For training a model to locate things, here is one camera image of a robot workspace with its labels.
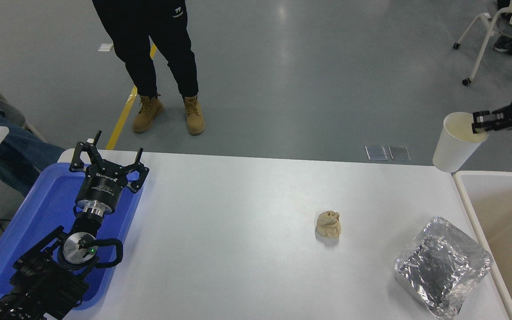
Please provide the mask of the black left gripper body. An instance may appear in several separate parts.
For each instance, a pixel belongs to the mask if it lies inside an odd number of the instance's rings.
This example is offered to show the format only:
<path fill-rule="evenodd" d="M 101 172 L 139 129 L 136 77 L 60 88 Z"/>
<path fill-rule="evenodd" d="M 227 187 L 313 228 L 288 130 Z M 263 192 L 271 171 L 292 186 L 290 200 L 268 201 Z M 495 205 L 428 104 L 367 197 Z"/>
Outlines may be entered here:
<path fill-rule="evenodd" d="M 84 208 L 90 203 L 100 203 L 104 210 L 115 210 L 127 178 L 122 178 L 122 184 L 118 184 L 121 172 L 120 165 L 105 166 L 106 172 L 101 173 L 99 167 L 91 165 L 84 168 L 83 184 L 75 199 L 79 208 Z"/>

